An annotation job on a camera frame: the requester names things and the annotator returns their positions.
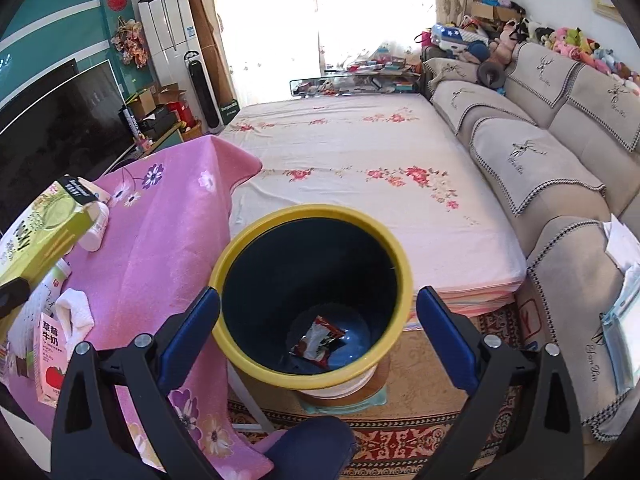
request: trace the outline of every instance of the pink milk carton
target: pink milk carton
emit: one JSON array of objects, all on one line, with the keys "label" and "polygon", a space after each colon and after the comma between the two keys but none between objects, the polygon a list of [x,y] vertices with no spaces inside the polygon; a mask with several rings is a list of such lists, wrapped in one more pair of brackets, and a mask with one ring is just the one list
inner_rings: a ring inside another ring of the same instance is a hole
[{"label": "pink milk carton", "polygon": [[38,400],[56,407],[65,378],[65,333],[59,322],[44,313],[33,331],[33,370]]}]

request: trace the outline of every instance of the yellow trash can rim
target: yellow trash can rim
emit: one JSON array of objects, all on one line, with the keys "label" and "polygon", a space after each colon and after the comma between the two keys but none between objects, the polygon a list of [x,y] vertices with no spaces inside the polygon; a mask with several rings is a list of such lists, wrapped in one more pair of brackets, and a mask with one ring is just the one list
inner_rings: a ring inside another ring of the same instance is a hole
[{"label": "yellow trash can rim", "polygon": [[[231,265],[239,254],[259,235],[286,222],[304,218],[331,218],[350,222],[372,235],[388,253],[394,264],[398,282],[396,307],[383,335],[367,353],[349,365],[315,375],[295,375],[271,370],[247,356],[231,336],[224,317],[224,283]],[[209,286],[217,290],[221,298],[221,312],[212,333],[225,356],[251,377],[290,390],[319,390],[353,379],[377,364],[395,344],[409,317],[414,295],[411,269],[406,255],[396,238],[377,220],[359,211],[325,204],[293,206],[267,215],[247,226],[236,236],[220,255],[211,273]]]}]

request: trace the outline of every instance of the mattress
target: mattress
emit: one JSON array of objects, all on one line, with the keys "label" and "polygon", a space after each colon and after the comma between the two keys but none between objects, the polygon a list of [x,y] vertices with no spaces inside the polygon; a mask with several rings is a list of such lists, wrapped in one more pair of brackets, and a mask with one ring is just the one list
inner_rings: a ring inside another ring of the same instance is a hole
[{"label": "mattress", "polygon": [[[454,312],[496,310],[524,280],[524,255],[496,197],[421,95],[252,105],[220,137],[262,161],[232,195],[232,236],[277,209],[337,204],[386,225],[406,251],[415,292],[433,286]],[[415,313],[407,328],[419,328]]]}]

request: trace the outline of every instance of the metal screw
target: metal screw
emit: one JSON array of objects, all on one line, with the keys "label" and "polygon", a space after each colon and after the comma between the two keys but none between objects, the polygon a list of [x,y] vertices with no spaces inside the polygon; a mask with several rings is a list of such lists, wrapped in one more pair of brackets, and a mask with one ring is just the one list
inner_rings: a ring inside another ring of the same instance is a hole
[{"label": "metal screw", "polygon": [[556,344],[553,344],[553,343],[546,344],[545,350],[546,350],[546,353],[548,353],[549,355],[554,355],[554,356],[560,355],[560,348]]},{"label": "metal screw", "polygon": [[84,355],[89,351],[90,348],[91,345],[89,345],[87,341],[82,341],[81,343],[78,343],[76,345],[76,353],[78,355]]},{"label": "metal screw", "polygon": [[149,334],[140,334],[133,340],[133,344],[138,348],[145,348],[151,344],[151,336]]},{"label": "metal screw", "polygon": [[491,348],[498,348],[502,344],[502,340],[497,335],[484,336],[484,344]]}]

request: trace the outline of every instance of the white stripe on wall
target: white stripe on wall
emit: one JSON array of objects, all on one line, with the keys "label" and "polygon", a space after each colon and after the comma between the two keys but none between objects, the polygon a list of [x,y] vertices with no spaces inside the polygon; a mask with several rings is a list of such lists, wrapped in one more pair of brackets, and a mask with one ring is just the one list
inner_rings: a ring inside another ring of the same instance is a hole
[{"label": "white stripe on wall", "polygon": [[53,65],[47,66],[46,69],[38,72],[35,76],[27,79],[27,81],[22,83],[20,86],[18,86],[18,88],[16,88],[13,92],[11,92],[7,97],[2,99],[2,101],[0,101],[0,108],[2,108],[11,99],[13,99],[15,96],[17,96],[25,88],[27,88],[27,86],[29,86],[31,83],[33,83],[37,79],[40,79],[42,76],[44,76],[47,72],[51,72],[53,69],[58,68],[60,65],[65,64],[67,61],[71,61],[73,58],[76,58],[76,61],[80,61],[81,59],[84,59],[86,57],[92,56],[93,54],[98,54],[98,52],[102,52],[103,50],[107,50],[110,46],[111,46],[111,44],[109,43],[109,40],[104,40],[104,41],[101,41],[100,43],[92,44],[91,46],[88,46],[88,47],[86,47],[86,48],[84,48],[82,50],[78,50],[74,54],[71,54],[71,56],[66,56],[65,58],[61,59],[60,61],[55,62]]},{"label": "white stripe on wall", "polygon": [[4,38],[4,40],[0,41],[0,52],[6,49],[8,46],[14,44],[16,41],[21,40],[25,36],[28,36],[32,32],[35,32],[39,28],[46,27],[51,23],[56,22],[57,20],[61,20],[62,18],[66,18],[67,16],[73,16],[78,12],[83,12],[84,10],[95,9],[95,7],[100,7],[100,0],[91,0],[88,2],[84,2],[82,4],[77,4],[71,7],[67,7],[66,9],[58,10],[57,12],[52,12],[48,16],[44,18],[40,18],[33,23],[21,28],[20,30],[16,30],[10,36]]}]

